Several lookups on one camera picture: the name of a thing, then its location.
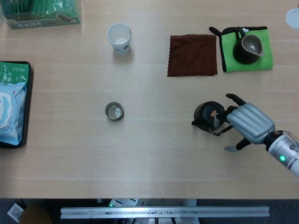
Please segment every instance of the brown cloth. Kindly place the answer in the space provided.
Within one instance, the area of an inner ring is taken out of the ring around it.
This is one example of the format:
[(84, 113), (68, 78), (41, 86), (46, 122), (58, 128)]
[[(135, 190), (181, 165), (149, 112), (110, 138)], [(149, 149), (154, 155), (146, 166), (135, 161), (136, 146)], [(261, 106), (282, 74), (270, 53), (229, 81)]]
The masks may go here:
[(170, 36), (168, 77), (217, 74), (216, 36)]

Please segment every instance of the white object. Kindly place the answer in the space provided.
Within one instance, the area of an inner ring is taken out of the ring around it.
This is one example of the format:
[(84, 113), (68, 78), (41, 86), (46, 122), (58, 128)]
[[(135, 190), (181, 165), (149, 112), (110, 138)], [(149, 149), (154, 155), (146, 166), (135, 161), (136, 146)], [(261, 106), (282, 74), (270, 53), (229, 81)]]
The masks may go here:
[(107, 31), (107, 38), (119, 54), (126, 54), (130, 49), (131, 30), (123, 23), (111, 25)]
[(243, 28), (242, 29), (244, 31), (244, 33), (247, 33), (249, 31), (249, 29)]
[(294, 28), (299, 29), (299, 8), (291, 9), (285, 16), (286, 23)]
[(14, 203), (14, 205), (11, 207), (7, 214), (11, 218), (13, 218), (17, 223), (19, 223), (19, 218), (23, 211), (24, 209), (22, 209), (19, 205)]
[(11, 97), (3, 92), (0, 92), (0, 129), (8, 125), (12, 116), (13, 105)]

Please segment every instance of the green cloth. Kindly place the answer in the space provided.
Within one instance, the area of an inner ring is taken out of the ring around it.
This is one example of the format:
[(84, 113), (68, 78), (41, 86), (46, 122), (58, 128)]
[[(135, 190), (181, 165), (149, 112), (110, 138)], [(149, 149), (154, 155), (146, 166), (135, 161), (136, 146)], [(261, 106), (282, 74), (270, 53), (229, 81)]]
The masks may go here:
[(246, 35), (253, 34), (260, 38), (263, 46), (264, 55), (252, 64), (242, 64), (237, 62), (233, 55), (233, 48), (237, 41), (235, 31), (233, 28), (225, 29), (222, 33), (219, 32), (218, 34), (216, 34), (221, 36), (223, 53), (222, 66), (224, 71), (255, 71), (271, 69), (273, 67), (273, 58), (268, 29), (266, 27), (261, 30), (258, 30), (256, 28), (247, 29), (249, 29), (249, 31), (246, 33)]

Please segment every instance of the floor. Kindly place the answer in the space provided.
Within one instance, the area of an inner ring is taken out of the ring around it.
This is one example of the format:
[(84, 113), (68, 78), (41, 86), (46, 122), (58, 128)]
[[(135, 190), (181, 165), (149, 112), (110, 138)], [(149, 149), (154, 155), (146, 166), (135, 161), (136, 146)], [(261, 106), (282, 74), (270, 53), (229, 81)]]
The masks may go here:
[[(32, 199), (0, 199), (0, 223), (16, 224), (16, 222), (7, 215), (8, 210), (14, 203), (21, 207), (30, 204), (39, 204), (41, 206), (51, 206), (51, 217), (54, 224), (68, 224), (74, 222), (59, 222), (60, 207), (66, 207), (73, 204), (69, 200), (32, 200)], [(75, 206), (96, 206), (95, 201), (83, 200), (75, 203)], [(204, 218), (200, 219), (200, 224), (299, 224), (299, 200), (197, 200), (198, 206), (269, 206), (270, 217), (262, 218)]]

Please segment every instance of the robotic hand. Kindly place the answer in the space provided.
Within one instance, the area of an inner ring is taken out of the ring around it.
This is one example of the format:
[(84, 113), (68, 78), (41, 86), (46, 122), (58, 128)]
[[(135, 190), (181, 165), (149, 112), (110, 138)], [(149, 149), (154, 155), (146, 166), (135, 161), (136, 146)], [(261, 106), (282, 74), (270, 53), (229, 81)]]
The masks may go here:
[[(234, 94), (227, 94), (239, 107), (224, 107), (214, 101), (199, 105), (194, 112), (192, 125), (220, 136), (235, 128), (244, 138), (236, 146), (226, 146), (225, 150), (237, 152), (247, 145), (265, 144), (266, 150), (287, 169), (299, 177), (299, 140), (290, 132), (275, 131), (274, 121), (251, 103)], [(215, 132), (224, 122), (230, 125)]]

